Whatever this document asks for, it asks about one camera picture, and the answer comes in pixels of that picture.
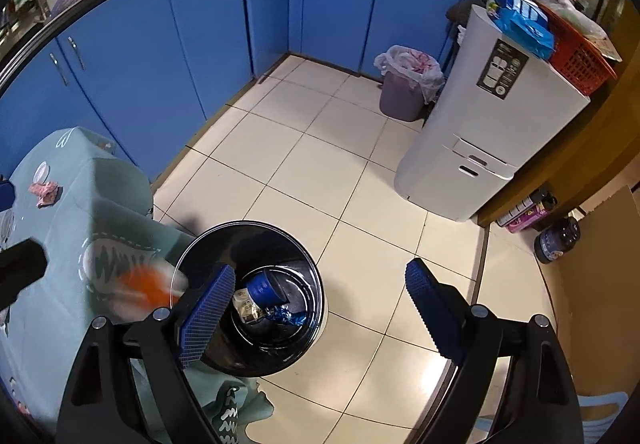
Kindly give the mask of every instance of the light blue tablecloth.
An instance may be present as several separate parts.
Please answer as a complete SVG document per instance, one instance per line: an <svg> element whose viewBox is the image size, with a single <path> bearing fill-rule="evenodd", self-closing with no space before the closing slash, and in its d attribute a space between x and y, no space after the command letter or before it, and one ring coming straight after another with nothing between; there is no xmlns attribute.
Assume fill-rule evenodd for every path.
<svg viewBox="0 0 640 444"><path fill-rule="evenodd" d="M18 295L7 332L0 331L0 379L50 432L55 432L66 380L89 323L97 315L118 322L108 308L114 278L133 262L160 258L175 265L193 240L148 216L153 207L148 180L132 164L113 157L111 145L79 127L54 132L11 177L15 225L8 245L34 238L46 249L49 265L41 280ZM28 187L43 161L50 166L47 180L59 183L62 194L53 206L37 209L38 199ZM226 376L199 363L186 375L210 416L219 389L229 384L238 387L247 408L251 401L244 420L273 413L264 394L257 394L254 380ZM149 425L162 440L143 367L134 376Z"/></svg>

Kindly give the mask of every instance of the trash can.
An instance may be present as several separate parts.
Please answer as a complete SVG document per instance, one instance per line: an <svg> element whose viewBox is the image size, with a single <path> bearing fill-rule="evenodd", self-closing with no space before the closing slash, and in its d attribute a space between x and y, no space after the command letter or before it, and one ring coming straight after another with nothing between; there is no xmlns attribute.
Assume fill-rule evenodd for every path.
<svg viewBox="0 0 640 444"><path fill-rule="evenodd" d="M178 261L187 278L203 264L223 262L236 271L236 290L269 267L287 293L291 312L305 310L302 326L278 325L267 319L247 325L229 304L202 361L225 374L262 377L300 359L321 334L326 302L318 268L304 247L289 234L257 221L233 221L197 237Z"/></svg>
<svg viewBox="0 0 640 444"><path fill-rule="evenodd" d="M432 56L408 47L390 47L376 57L374 65L384 77L380 111L401 121L418 119L444 82L440 65Z"/></svg>
<svg viewBox="0 0 640 444"><path fill-rule="evenodd" d="M415 121L424 107L422 89L392 72L385 74L380 94L380 112L401 121Z"/></svg>

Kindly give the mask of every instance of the refrigerator label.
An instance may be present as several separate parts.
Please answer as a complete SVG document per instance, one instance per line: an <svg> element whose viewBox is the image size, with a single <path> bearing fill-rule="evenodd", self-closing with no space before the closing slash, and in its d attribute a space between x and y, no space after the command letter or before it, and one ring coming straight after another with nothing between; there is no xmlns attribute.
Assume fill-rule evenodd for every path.
<svg viewBox="0 0 640 444"><path fill-rule="evenodd" d="M529 56L502 40L495 42L477 85L500 99L505 99L522 72Z"/></svg>

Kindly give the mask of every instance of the black plastic container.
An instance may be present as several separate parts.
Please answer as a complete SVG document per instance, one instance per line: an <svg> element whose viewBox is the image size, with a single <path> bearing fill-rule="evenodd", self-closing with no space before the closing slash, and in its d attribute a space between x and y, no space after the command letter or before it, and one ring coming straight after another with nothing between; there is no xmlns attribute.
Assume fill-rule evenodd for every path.
<svg viewBox="0 0 640 444"><path fill-rule="evenodd" d="M567 217L558 219L542 231L533 242L533 249L536 258L542 264L549 264L573 249L578 240L580 240L578 221L573 217Z"/></svg>
<svg viewBox="0 0 640 444"><path fill-rule="evenodd" d="M314 343L324 317L324 291L318 268L304 247L289 234L257 221L234 221L196 238L178 265L187 278L203 265L223 262L236 271L236 290L269 267L289 298L291 312L306 310L303 326L284 326L262 319L240 321L229 304L202 361L238 377L261 377L284 370Z"/></svg>

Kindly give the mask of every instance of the purple trash can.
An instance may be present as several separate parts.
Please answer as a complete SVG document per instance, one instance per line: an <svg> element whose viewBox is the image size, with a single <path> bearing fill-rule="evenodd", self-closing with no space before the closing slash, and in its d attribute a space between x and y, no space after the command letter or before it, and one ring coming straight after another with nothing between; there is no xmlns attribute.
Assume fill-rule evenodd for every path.
<svg viewBox="0 0 640 444"><path fill-rule="evenodd" d="M396 76L391 71L385 74L380 95L380 112L401 121L415 121L424 107L424 95L420 85Z"/></svg>

